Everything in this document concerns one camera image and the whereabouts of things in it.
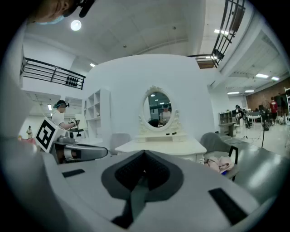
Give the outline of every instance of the red shirt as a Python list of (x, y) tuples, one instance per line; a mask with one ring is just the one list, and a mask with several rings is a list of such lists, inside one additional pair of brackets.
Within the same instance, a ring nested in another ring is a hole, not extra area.
[(277, 110), (278, 110), (278, 104), (276, 101), (272, 100), (270, 102), (270, 108), (271, 108), (271, 112), (272, 113), (277, 113)]

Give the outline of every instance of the gray chair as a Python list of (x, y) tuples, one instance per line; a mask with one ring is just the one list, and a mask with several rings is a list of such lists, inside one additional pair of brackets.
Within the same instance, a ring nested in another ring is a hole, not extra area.
[(200, 143), (204, 146), (207, 152), (204, 154), (204, 159), (207, 160), (209, 157), (221, 157), (228, 155), (231, 157), (232, 151), (235, 150), (236, 157), (235, 157), (235, 164), (234, 167), (226, 173), (227, 178), (232, 178), (232, 181), (235, 181), (236, 174), (239, 172), (239, 168), (237, 165), (237, 158), (238, 158), (238, 149), (235, 146), (231, 146), (220, 138), (219, 135), (216, 133), (206, 133), (201, 137)]
[(112, 155), (117, 155), (118, 152), (115, 150), (116, 147), (119, 147), (125, 143), (131, 141), (131, 137), (126, 133), (115, 133), (112, 135), (111, 144), (110, 144), (110, 153)]

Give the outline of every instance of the ceiling light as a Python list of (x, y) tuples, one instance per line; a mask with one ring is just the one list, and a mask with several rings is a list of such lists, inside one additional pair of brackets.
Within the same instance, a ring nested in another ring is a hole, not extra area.
[[(214, 30), (214, 33), (219, 33), (219, 30), (218, 30), (218, 29), (215, 29), (215, 30)], [(222, 31), (222, 34), (227, 35), (227, 34), (228, 34), (228, 31), (226, 31), (226, 32), (225, 32), (225, 31)]]
[(71, 23), (71, 29), (73, 31), (78, 31), (82, 27), (82, 23), (79, 20), (74, 20)]
[(231, 95), (231, 94), (239, 94), (240, 92), (228, 92), (227, 94), (228, 95)]
[(267, 78), (268, 76), (265, 75), (265, 74), (260, 74), (260, 73), (258, 73), (258, 74), (256, 75), (256, 77)]

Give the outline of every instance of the white vanity table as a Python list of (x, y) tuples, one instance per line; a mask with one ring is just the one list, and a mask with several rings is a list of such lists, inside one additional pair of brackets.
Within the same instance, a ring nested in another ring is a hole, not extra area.
[(115, 150), (119, 152), (151, 150), (198, 162), (207, 150), (195, 138), (190, 138), (185, 133), (179, 122), (179, 111), (175, 108), (173, 99), (168, 100), (171, 104), (171, 118), (165, 126), (153, 127), (145, 120), (145, 100), (150, 96), (155, 96), (156, 92), (160, 92), (170, 99), (169, 94), (163, 89), (155, 86), (151, 87), (145, 93), (141, 102), (139, 135), (134, 140), (115, 148)]

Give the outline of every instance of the oval mirror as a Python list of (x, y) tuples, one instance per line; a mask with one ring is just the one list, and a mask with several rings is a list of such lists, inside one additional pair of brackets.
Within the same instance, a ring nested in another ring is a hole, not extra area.
[(161, 92), (151, 93), (144, 101), (144, 118), (153, 127), (165, 126), (171, 118), (170, 99)]

